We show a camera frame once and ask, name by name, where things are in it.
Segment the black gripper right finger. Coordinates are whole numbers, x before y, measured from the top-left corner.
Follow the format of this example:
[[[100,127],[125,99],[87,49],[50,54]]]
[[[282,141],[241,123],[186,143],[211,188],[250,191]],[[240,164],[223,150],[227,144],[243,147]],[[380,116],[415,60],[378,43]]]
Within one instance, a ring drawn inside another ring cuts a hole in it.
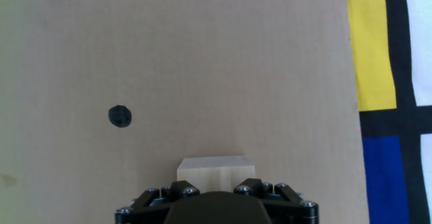
[[[305,200],[288,184],[271,184],[248,178],[233,189],[233,193],[252,196],[264,206],[271,223],[319,224],[319,205]]]

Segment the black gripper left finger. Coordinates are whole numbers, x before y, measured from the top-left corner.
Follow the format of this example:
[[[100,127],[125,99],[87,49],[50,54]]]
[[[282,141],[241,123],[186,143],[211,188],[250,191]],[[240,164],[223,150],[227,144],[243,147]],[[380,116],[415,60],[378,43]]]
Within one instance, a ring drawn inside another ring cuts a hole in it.
[[[199,195],[200,190],[187,181],[175,181],[170,186],[146,189],[129,206],[114,212],[115,223],[159,224],[163,223],[175,202]]]

